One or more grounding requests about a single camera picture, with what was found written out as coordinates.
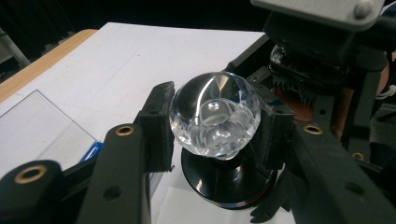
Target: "black circular base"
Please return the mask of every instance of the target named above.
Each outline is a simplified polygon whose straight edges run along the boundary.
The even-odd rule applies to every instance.
[[[181,166],[191,187],[207,201],[226,209],[243,209],[254,205],[273,185],[276,171],[260,172],[241,154],[220,161],[183,148]]]

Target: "clear glass sphere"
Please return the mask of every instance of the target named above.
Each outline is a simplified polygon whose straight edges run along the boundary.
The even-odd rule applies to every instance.
[[[217,72],[193,78],[172,99],[169,119],[176,140],[196,155],[227,160],[253,137],[260,101],[242,77]]]

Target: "black mechanical arm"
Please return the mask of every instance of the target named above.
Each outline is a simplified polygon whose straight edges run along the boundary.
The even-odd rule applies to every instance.
[[[225,69],[245,77],[274,109],[263,113],[252,145],[265,146],[258,167],[284,169],[252,222],[269,220],[280,206],[291,209],[297,223],[396,220],[396,160],[372,165],[368,142],[387,63],[383,51],[396,49],[396,22],[377,18],[381,1],[347,1],[355,4],[354,19],[340,7],[335,17],[321,17],[332,6],[326,2],[318,1],[324,11],[310,12],[289,1],[253,1],[274,11],[266,35]],[[341,145],[330,124],[334,96],[344,87],[355,94]],[[293,114],[270,89],[295,91],[312,106],[313,120],[294,126]],[[174,93],[172,82],[155,87],[133,124],[107,133],[96,158],[64,172],[56,162],[32,161],[8,173],[0,181],[0,222],[150,223],[148,174],[171,170]]]

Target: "transparent plastic plate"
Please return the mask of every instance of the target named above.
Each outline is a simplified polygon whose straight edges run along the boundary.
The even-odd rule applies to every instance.
[[[53,160],[65,170],[96,142],[40,91],[0,117],[0,177],[33,160]]]

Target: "brass insert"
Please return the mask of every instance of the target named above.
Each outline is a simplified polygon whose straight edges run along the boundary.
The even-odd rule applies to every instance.
[[[352,157],[355,158],[356,160],[360,160],[363,161],[364,160],[364,156],[363,154],[359,153],[359,152],[355,152],[352,154]]]
[[[304,131],[306,133],[312,133],[312,134],[323,134],[323,130],[321,130],[321,128],[319,128],[318,126],[313,125],[313,124],[305,125]]]
[[[116,135],[118,136],[126,136],[134,132],[134,127],[132,126],[122,126],[116,130]]]
[[[41,178],[46,172],[47,167],[44,165],[31,166],[20,171],[14,181],[17,184],[28,184]]]

